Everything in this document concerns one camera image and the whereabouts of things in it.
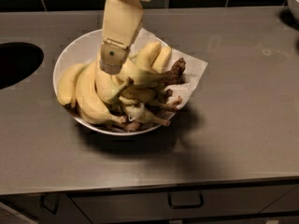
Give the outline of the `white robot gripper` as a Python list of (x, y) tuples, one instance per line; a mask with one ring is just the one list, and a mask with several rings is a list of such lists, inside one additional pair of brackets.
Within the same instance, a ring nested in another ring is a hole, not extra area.
[(106, 0), (99, 62), (107, 74), (117, 75), (121, 71), (139, 33), (142, 18), (140, 0)]

